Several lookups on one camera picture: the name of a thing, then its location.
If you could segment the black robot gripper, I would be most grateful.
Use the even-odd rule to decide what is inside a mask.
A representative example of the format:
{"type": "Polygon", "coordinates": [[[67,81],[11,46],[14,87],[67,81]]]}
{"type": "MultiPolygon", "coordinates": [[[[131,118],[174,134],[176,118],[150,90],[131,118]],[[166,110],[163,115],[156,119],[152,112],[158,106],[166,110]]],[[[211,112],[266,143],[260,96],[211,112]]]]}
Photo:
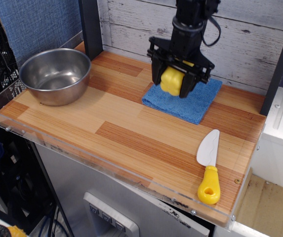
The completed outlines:
{"type": "Polygon", "coordinates": [[[197,26],[173,22],[171,39],[150,37],[147,55],[152,59],[152,81],[161,82],[167,66],[185,73],[179,97],[186,98],[200,81],[209,81],[214,64],[201,53],[206,22],[197,26]]]}

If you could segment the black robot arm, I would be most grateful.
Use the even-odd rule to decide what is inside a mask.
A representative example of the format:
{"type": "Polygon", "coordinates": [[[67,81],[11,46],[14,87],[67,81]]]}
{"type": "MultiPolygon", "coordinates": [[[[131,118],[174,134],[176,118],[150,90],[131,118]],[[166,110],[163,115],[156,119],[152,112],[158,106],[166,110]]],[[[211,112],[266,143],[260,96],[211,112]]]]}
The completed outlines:
{"type": "Polygon", "coordinates": [[[218,0],[178,0],[171,39],[150,37],[147,55],[152,60],[152,81],[163,91],[185,98],[198,82],[207,83],[215,65],[201,52],[208,22],[213,19],[218,0]]]}

